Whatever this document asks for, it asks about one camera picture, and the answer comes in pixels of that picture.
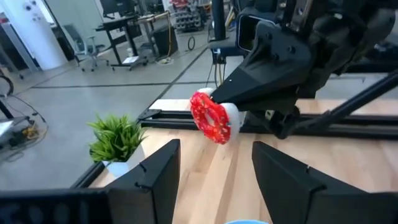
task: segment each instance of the monitor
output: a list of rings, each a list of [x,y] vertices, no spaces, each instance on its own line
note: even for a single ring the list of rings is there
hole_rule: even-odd
[[[133,0],[114,0],[118,6],[118,12],[120,16],[127,14],[134,14],[136,11],[136,3]]]
[[[100,2],[103,8],[103,16],[119,12],[119,7],[116,4],[116,0],[100,0]]]

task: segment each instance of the wooden table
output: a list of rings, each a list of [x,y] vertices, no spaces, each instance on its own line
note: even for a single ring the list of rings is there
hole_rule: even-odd
[[[321,113],[342,101],[300,100],[302,113]],[[187,110],[188,100],[158,100],[151,108]],[[357,114],[398,114],[398,101],[375,101]],[[398,142],[346,138],[240,134],[220,146],[199,131],[149,129],[146,156],[171,139],[181,139],[181,174],[174,223],[225,223],[256,219],[272,223],[251,160],[253,141],[263,141],[337,179],[368,192],[398,191]],[[103,187],[114,177],[105,169],[92,183]]]

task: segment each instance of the white pillar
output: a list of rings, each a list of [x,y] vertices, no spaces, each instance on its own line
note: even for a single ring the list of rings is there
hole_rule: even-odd
[[[68,61],[35,0],[0,0],[6,16],[42,70]]]

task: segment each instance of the black desk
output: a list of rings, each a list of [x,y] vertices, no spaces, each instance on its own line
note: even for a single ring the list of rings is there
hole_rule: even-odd
[[[118,50],[116,49],[116,44],[114,43],[114,39],[112,39],[110,31],[123,28],[123,30],[126,34],[127,41],[129,42],[130,48],[132,48],[132,52],[133,52],[134,56],[138,56],[137,47],[132,39],[132,34],[129,30],[129,22],[136,21],[136,20],[137,20],[137,17],[135,17],[135,16],[124,17],[124,18],[115,19],[115,20],[112,20],[109,22],[104,22],[95,29],[95,31],[97,31],[97,32],[105,31],[106,35],[108,36],[109,41],[111,42],[111,47],[115,54],[116,60],[118,61],[117,64],[111,65],[112,67],[130,67],[131,65],[122,64]]]

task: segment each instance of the concrete floor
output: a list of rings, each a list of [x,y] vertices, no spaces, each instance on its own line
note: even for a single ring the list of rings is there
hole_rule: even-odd
[[[93,163],[88,143],[95,138],[86,123],[95,121],[96,114],[128,114],[135,119],[158,98],[189,98],[204,87],[211,64],[210,51],[205,48],[207,36],[202,33],[195,36],[196,49],[192,52],[185,51],[188,38],[186,34],[178,38],[180,50],[172,56],[171,65],[152,63],[135,67],[131,72],[126,68],[113,72],[100,66],[95,72],[83,73],[71,62],[55,70],[28,74],[25,80],[15,78],[17,96],[42,114],[49,131],[42,142],[11,158],[10,152],[0,150],[0,190],[71,186]],[[120,47],[119,52],[124,58],[126,46]],[[111,63],[116,61],[113,53],[103,57]],[[226,74],[241,61],[241,57],[229,58]],[[382,77],[375,74],[332,78],[317,98],[349,98]],[[213,80],[212,73],[208,86],[214,87]],[[398,98],[398,91],[384,97]],[[32,114],[29,107],[15,98],[10,97],[6,102],[24,114]]]

